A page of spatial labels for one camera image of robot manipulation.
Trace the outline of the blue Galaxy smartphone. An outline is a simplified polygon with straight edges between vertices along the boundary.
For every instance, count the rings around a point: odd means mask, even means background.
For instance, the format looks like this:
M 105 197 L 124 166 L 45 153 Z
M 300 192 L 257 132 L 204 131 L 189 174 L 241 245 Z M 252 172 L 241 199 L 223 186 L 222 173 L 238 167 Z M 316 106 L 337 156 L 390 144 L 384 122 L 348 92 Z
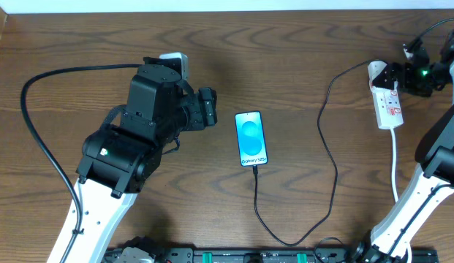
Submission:
M 237 113 L 235 128 L 242 167 L 268 163 L 265 134 L 260 111 Z

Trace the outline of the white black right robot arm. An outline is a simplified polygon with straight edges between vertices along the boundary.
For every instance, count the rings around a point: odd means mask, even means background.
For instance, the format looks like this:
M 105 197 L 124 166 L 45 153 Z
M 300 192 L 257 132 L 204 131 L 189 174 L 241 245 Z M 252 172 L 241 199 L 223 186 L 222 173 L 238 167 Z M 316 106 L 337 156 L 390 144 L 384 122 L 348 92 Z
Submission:
M 400 92 L 428 98 L 451 84 L 452 105 L 421 139 L 409 185 L 386 217 L 357 245 L 349 262 L 404 262 L 411 239 L 435 208 L 454 193 L 454 29 L 436 63 L 430 62 L 421 36 L 404 45 L 404 53 L 405 64 L 372 61 L 368 65 L 379 126 L 388 128 L 383 115 L 400 119 Z

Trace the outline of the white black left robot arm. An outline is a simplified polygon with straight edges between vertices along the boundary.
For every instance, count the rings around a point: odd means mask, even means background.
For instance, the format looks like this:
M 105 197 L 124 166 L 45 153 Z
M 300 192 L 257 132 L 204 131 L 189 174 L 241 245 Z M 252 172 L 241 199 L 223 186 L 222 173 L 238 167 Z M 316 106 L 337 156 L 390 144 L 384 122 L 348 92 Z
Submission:
M 179 134 L 214 126 L 216 92 L 194 91 L 183 53 L 145 57 L 114 107 L 83 143 L 71 205 L 49 262 L 100 262 L 111 237 Z

